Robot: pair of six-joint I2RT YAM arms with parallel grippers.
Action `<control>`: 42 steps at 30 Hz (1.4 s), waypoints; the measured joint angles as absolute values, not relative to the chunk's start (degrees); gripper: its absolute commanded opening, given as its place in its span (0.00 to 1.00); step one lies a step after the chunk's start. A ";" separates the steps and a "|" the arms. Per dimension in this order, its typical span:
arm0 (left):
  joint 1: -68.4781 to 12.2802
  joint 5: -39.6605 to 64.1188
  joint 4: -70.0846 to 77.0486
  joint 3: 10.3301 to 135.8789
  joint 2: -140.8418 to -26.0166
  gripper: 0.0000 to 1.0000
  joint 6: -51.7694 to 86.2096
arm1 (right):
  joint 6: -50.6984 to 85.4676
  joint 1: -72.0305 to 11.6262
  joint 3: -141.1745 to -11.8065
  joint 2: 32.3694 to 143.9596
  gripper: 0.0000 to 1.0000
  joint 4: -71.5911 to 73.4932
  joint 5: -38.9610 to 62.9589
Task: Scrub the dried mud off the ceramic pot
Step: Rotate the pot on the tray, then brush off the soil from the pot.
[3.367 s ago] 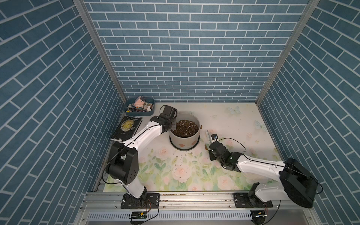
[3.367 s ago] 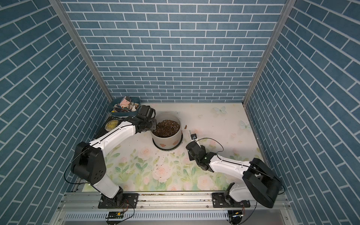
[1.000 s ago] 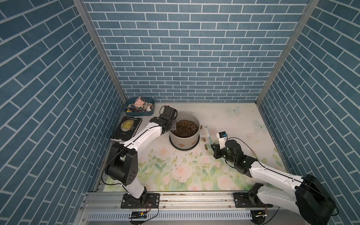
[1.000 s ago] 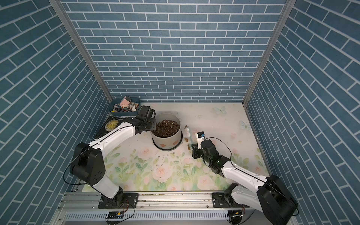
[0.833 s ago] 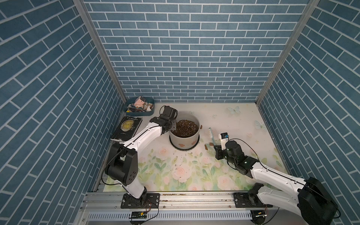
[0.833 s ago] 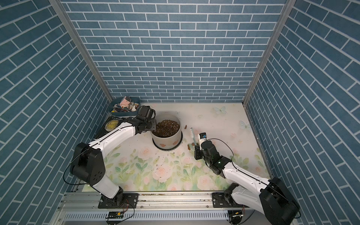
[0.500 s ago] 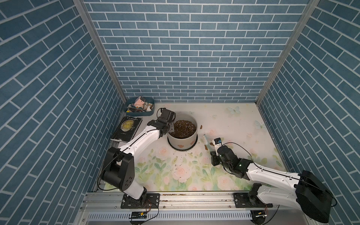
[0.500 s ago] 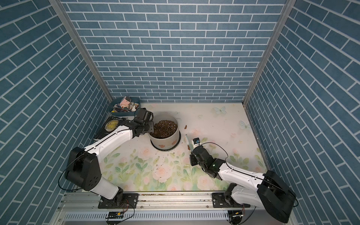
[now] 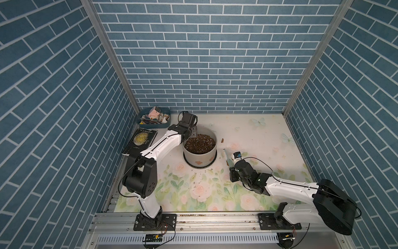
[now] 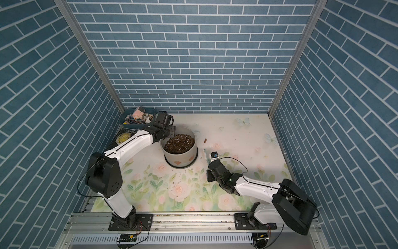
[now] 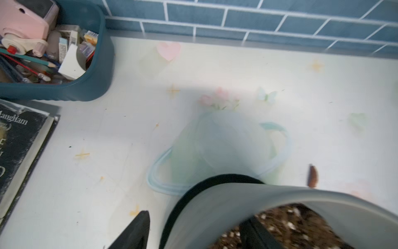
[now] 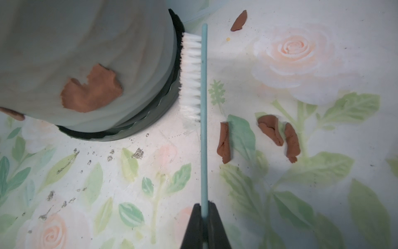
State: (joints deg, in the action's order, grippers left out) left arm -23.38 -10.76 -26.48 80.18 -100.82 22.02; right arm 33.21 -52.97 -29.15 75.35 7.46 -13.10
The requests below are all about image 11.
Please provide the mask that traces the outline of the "white ceramic pot with soil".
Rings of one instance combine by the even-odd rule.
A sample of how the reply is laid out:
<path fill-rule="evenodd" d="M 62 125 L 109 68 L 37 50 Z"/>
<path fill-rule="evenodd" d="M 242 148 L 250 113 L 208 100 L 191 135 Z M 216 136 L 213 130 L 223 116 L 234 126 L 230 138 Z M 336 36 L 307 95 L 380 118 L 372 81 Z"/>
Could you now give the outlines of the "white ceramic pot with soil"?
<path fill-rule="evenodd" d="M 396 215 L 359 198 L 303 187 L 228 183 L 196 197 L 165 249 L 242 249 L 239 224 L 255 216 L 283 249 L 395 249 Z"/>

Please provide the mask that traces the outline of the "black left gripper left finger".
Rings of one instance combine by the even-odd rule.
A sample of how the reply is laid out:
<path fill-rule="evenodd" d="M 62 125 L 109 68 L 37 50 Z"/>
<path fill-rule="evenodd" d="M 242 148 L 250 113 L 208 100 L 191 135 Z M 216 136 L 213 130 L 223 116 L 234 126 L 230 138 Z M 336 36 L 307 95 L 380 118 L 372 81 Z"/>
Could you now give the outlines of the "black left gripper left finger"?
<path fill-rule="evenodd" d="M 149 212 L 140 211 L 108 249 L 146 249 L 149 232 Z"/>

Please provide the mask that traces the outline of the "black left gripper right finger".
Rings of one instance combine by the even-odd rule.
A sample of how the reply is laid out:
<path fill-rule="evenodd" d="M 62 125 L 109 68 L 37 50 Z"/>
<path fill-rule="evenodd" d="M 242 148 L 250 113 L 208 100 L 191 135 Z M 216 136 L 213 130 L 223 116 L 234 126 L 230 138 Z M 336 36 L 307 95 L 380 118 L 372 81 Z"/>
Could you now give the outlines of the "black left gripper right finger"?
<path fill-rule="evenodd" d="M 255 216 L 240 223 L 239 231 L 243 249 L 283 249 Z"/>

